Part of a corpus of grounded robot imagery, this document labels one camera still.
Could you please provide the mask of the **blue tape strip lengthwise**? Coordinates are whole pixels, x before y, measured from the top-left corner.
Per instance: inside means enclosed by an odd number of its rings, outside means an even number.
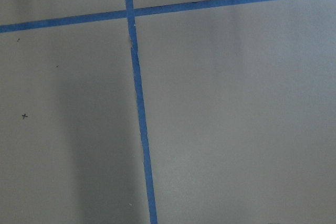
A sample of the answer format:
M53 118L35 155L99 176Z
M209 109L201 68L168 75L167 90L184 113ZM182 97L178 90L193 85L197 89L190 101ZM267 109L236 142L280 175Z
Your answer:
M133 0L125 0L150 223L158 223Z

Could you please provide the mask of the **blue tape strip crosswise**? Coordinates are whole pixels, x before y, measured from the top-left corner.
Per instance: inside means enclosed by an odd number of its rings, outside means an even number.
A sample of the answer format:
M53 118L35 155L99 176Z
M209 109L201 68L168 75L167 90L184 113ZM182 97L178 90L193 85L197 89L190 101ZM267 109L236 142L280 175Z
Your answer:
M136 17L149 16L149 15L155 15L155 14L183 12L187 10L207 9L207 8L214 8L214 7L224 7L224 6L267 2L267 1L277 1L277 0L205 0L205 1L197 1L197 2L169 4L169 5L163 5L163 6L135 8L134 15ZM17 24L1 25L1 33L11 33L14 31L21 31L21 30L30 30L30 29L39 29L39 28L47 28L47 27L57 27L57 26L67 26L67 25L82 24L82 23L100 22L100 21L105 21L105 20L123 19L126 17L127 17L126 10L117 10L117 11L104 12L104 13L94 13L94 14L86 14L86 15L78 15L78 16L69 16L69 17L63 17L63 18L36 20L36 21L23 22L23 23L17 23Z

